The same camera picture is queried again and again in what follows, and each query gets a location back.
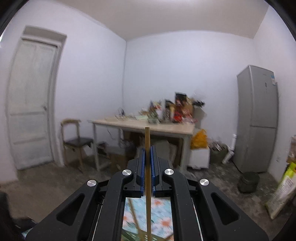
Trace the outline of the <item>white drain pipe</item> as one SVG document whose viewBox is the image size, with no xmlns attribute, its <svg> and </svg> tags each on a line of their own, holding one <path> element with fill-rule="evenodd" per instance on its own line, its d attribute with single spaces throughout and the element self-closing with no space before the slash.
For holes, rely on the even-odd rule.
<svg viewBox="0 0 296 241">
<path fill-rule="evenodd" d="M 235 151 L 236 139 L 237 139 L 237 135 L 233 134 L 231 145 L 227 146 L 228 152 L 227 152 L 226 156 L 224 157 L 224 159 L 222 160 L 222 164 L 224 164 L 224 165 L 228 164 L 230 159 L 233 157 L 234 151 Z"/>
</svg>

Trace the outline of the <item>grey refrigerator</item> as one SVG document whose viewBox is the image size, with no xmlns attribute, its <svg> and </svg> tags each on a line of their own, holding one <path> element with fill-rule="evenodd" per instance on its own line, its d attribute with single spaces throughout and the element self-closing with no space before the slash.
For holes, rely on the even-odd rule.
<svg viewBox="0 0 296 241">
<path fill-rule="evenodd" d="M 270 70 L 249 65 L 237 75 L 238 124 L 234 164 L 244 172 L 266 172 L 278 128 L 278 86 Z"/>
</svg>

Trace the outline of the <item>dark pot on floor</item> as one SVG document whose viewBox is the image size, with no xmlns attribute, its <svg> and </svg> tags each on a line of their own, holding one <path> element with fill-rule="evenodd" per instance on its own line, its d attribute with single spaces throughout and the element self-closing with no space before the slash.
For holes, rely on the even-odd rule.
<svg viewBox="0 0 296 241">
<path fill-rule="evenodd" d="M 255 172 L 245 172 L 241 175 L 238 182 L 238 190 L 241 193 L 253 193 L 257 189 L 260 176 Z"/>
</svg>

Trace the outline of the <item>wooden chair dark seat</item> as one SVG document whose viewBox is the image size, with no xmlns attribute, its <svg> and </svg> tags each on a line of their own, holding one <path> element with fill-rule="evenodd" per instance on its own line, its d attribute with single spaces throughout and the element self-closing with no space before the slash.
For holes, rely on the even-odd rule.
<svg viewBox="0 0 296 241">
<path fill-rule="evenodd" d="M 83 172 L 83 155 L 82 150 L 85 146 L 91 148 L 93 146 L 94 140 L 92 138 L 81 137 L 80 135 L 80 123 L 81 120 L 73 119 L 73 118 L 66 118 L 61 121 L 61 137 L 62 137 L 62 145 L 64 151 L 64 163 L 68 166 L 68 158 L 67 158 L 67 149 L 71 149 L 74 152 L 78 153 L 78 161 L 79 161 L 79 170 Z M 65 127 L 68 125 L 74 125 L 76 127 L 76 137 L 71 138 L 69 140 L 65 139 Z"/>
</svg>

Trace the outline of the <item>wooden chopstick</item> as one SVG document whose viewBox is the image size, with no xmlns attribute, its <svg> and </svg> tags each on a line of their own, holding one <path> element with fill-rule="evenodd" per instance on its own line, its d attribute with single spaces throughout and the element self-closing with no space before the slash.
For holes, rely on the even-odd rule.
<svg viewBox="0 0 296 241">
<path fill-rule="evenodd" d="M 147 214 L 147 240 L 152 240 L 151 228 L 151 165 L 150 165 L 150 129 L 145 127 L 145 197 L 146 197 L 146 214 Z"/>
</svg>

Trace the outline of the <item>clutter boxes on table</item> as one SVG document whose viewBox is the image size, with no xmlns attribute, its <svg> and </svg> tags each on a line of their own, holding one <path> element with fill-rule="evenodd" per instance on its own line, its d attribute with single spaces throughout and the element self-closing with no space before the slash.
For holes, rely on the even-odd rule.
<svg viewBox="0 0 296 241">
<path fill-rule="evenodd" d="M 118 111 L 116 119 L 147 121 L 148 123 L 196 123 L 198 120 L 194 117 L 196 108 L 203 108 L 205 102 L 196 98 L 189 98 L 186 94 L 176 92 L 175 101 L 163 99 L 160 101 L 151 101 L 148 109 L 142 109 L 139 115 L 126 115 L 121 108 Z"/>
</svg>

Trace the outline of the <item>white door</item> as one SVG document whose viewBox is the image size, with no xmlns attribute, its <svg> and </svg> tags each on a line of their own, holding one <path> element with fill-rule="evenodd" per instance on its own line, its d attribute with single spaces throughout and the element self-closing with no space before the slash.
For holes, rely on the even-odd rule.
<svg viewBox="0 0 296 241">
<path fill-rule="evenodd" d="M 11 154 L 17 170 L 56 157 L 54 99 L 66 36 L 25 26 L 11 65 L 6 115 Z"/>
</svg>

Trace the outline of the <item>yellow-green bag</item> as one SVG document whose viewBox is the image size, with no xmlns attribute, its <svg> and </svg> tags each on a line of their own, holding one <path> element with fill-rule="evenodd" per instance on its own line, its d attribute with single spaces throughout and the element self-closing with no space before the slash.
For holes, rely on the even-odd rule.
<svg viewBox="0 0 296 241">
<path fill-rule="evenodd" d="M 272 194 L 271 198 L 265 204 L 269 217 L 273 220 L 295 194 L 295 163 L 288 166 L 283 178 Z"/>
</svg>

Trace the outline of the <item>white box under table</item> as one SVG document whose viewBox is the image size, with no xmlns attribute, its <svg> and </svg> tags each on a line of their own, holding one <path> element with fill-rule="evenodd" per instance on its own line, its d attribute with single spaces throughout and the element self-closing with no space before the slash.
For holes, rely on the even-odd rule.
<svg viewBox="0 0 296 241">
<path fill-rule="evenodd" d="M 188 166 L 199 170 L 208 169 L 210 164 L 210 149 L 209 148 L 199 148 L 190 151 L 190 158 Z"/>
</svg>

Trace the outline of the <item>orange plastic bag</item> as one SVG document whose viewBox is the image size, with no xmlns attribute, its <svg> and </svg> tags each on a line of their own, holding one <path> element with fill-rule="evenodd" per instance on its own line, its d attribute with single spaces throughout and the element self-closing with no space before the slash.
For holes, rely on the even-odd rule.
<svg viewBox="0 0 296 241">
<path fill-rule="evenodd" d="M 191 139 L 191 150 L 208 147 L 208 137 L 204 129 L 199 130 Z"/>
</svg>

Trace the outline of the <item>cardboard box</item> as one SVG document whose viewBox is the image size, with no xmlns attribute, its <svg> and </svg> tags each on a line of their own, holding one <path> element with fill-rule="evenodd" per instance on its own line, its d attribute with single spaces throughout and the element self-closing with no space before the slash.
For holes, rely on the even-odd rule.
<svg viewBox="0 0 296 241">
<path fill-rule="evenodd" d="M 291 138 L 290 150 L 287 157 L 287 163 L 295 163 L 296 160 L 296 135 Z"/>
</svg>

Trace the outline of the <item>long wooden side table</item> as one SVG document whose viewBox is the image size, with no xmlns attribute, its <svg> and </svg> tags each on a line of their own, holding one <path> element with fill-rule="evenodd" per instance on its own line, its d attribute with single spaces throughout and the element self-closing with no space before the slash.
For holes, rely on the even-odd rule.
<svg viewBox="0 0 296 241">
<path fill-rule="evenodd" d="M 101 119 L 101 120 L 89 120 L 89 123 L 93 127 L 93 139 L 94 144 L 97 144 L 97 126 L 105 126 L 107 128 L 116 128 L 123 131 L 144 133 L 145 128 L 148 127 L 150 134 L 162 136 L 181 138 L 183 140 L 181 160 L 180 160 L 180 172 L 186 173 L 187 165 L 190 158 L 190 144 L 191 138 L 194 134 L 195 125 L 193 123 L 157 123 L 151 124 L 147 120 L 129 120 L 124 118 L 122 120 L 117 118 Z"/>
</svg>

